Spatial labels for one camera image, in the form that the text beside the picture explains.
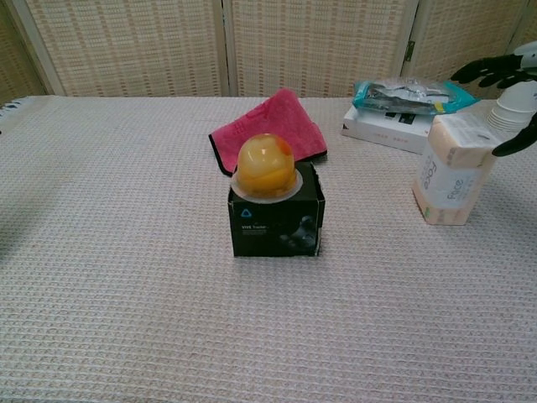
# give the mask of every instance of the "pink microfiber cloth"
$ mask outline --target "pink microfiber cloth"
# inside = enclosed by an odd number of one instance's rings
[[[231,176],[237,166],[238,152],[256,134],[277,134],[293,149],[295,161],[310,160],[326,154],[326,143],[317,125],[311,122],[299,98],[281,89],[271,98],[235,122],[209,135],[218,165]]]

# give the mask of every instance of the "transparent dome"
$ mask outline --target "transparent dome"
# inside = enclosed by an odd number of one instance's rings
[[[241,147],[237,184],[252,197],[278,197],[296,185],[295,158],[291,146],[275,134],[259,134]]]

